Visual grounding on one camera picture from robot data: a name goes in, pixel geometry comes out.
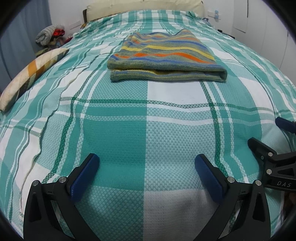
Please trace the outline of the striped knit sweater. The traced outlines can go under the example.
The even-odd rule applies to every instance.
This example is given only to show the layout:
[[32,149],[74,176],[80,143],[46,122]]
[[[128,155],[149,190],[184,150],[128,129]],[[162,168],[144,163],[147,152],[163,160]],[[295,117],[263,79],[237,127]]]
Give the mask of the striped knit sweater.
[[134,32],[107,61],[110,80],[225,82],[227,70],[188,29],[176,34]]

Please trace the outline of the pile of clothes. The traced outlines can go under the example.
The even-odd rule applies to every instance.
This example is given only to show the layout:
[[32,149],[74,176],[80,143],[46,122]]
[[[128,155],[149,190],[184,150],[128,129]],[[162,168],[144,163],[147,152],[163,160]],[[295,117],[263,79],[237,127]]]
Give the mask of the pile of clothes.
[[36,44],[41,47],[41,50],[35,53],[36,57],[49,52],[53,49],[57,49],[70,42],[73,35],[70,34],[65,37],[65,28],[63,25],[50,25],[41,32],[39,32],[35,38]]

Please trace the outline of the white wardrobe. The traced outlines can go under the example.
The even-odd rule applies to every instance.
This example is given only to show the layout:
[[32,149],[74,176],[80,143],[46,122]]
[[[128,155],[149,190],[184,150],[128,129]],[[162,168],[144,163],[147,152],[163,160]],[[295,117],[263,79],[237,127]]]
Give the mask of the white wardrobe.
[[295,41],[264,1],[234,1],[232,34],[295,83]]

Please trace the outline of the dark nightstand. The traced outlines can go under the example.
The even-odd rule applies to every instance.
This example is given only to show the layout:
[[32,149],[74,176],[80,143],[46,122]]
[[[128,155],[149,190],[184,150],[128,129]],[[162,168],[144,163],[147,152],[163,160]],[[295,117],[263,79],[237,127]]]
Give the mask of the dark nightstand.
[[229,35],[228,33],[223,32],[221,29],[218,29],[217,31],[220,32],[220,33],[222,33],[222,34],[224,34],[224,35],[227,35],[227,36],[231,37],[232,39],[235,39],[234,36]]

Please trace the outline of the beige patchwork pillow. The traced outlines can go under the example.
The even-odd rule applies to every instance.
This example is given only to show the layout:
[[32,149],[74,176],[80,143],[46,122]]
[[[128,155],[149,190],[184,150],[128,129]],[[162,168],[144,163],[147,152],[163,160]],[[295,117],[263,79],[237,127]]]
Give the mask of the beige patchwork pillow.
[[68,48],[53,49],[29,63],[2,92],[1,111],[7,112],[33,83],[50,67],[60,61],[68,51]]

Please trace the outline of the blue curtain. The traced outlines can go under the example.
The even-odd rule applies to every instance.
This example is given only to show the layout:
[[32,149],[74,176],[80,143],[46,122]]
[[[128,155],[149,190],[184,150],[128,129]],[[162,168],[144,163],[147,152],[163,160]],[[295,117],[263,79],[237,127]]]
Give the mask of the blue curtain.
[[28,1],[1,33],[1,92],[36,58],[37,34],[51,25],[48,1]]

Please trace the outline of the cream padded headboard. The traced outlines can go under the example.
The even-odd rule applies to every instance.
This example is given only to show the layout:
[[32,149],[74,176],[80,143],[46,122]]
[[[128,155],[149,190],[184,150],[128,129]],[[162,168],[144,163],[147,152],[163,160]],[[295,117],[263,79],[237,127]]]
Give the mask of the cream padded headboard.
[[192,0],[105,0],[95,1],[83,10],[86,23],[106,16],[139,10],[193,11],[200,17],[205,16],[202,1]]

